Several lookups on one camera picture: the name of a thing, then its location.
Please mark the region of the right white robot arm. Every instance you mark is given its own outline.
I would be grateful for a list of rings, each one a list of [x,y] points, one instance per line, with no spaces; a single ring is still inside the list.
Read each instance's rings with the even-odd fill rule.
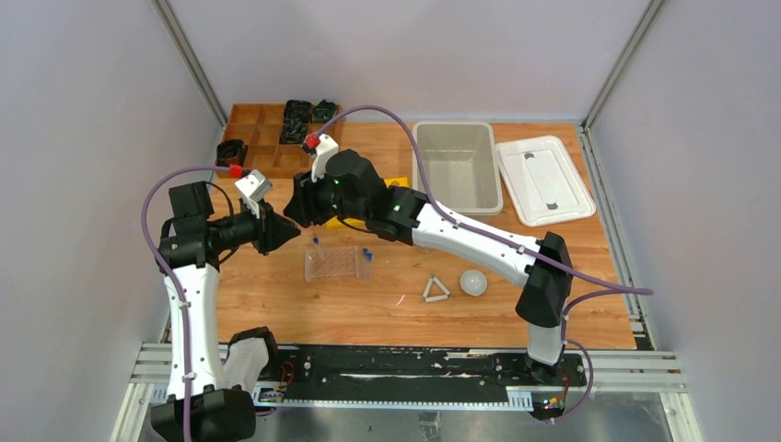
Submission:
[[[563,310],[573,282],[561,268],[571,262],[562,237],[524,237],[460,217],[423,192],[386,184],[351,149],[330,158],[320,176],[298,173],[284,214],[302,227],[354,218],[378,238],[445,251],[498,273],[521,290],[515,311],[529,327],[522,374],[539,385],[561,376]]]

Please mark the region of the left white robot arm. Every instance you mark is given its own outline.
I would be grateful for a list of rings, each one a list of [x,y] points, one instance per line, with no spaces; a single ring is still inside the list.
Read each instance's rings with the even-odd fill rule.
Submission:
[[[153,429],[166,441],[241,441],[256,430],[252,392],[258,379],[275,378],[282,356],[273,334],[257,327],[235,334],[227,358],[219,351],[216,295],[220,255],[250,244],[266,255],[299,235],[264,196],[270,182],[251,174],[236,181],[239,210],[217,220],[208,184],[173,187],[173,216],[155,257],[170,307],[171,372],[164,403],[152,407]]]

